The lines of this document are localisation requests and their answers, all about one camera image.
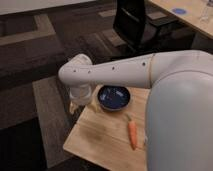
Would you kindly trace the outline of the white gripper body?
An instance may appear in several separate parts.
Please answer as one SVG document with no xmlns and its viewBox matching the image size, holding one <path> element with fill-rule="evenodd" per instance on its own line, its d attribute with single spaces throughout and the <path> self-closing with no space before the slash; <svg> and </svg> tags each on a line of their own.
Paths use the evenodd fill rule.
<svg viewBox="0 0 213 171">
<path fill-rule="evenodd" d="M 87 105 L 92 98 L 92 90 L 90 85 L 82 85 L 71 87 L 69 93 L 70 99 L 77 105 Z"/>
</svg>

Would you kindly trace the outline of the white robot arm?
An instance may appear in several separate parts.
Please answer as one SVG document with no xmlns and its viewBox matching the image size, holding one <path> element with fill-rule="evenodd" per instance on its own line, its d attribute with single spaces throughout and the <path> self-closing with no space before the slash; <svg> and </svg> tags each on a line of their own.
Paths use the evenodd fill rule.
<svg viewBox="0 0 213 171">
<path fill-rule="evenodd" d="M 79 101 L 94 85 L 148 89 L 148 171 L 213 171 L 213 54 L 158 52 L 96 65 L 78 54 L 58 76 Z"/>
</svg>

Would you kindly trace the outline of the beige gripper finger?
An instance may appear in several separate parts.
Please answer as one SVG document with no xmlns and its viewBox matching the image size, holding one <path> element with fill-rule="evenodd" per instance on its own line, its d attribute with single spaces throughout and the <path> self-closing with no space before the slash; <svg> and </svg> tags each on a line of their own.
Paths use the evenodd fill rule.
<svg viewBox="0 0 213 171">
<path fill-rule="evenodd" d="M 76 104 L 75 103 L 73 103 L 73 102 L 70 102 L 70 106 L 69 106 L 69 112 L 70 112 L 70 114 L 74 114 L 74 112 L 75 112 L 75 110 L 76 110 Z"/>
<path fill-rule="evenodd" d="M 97 103 L 96 103 L 95 100 L 91 101 L 90 105 L 91 105 L 91 108 L 92 108 L 95 112 L 99 112 L 99 107 L 98 107 L 98 105 L 97 105 Z"/>
</svg>

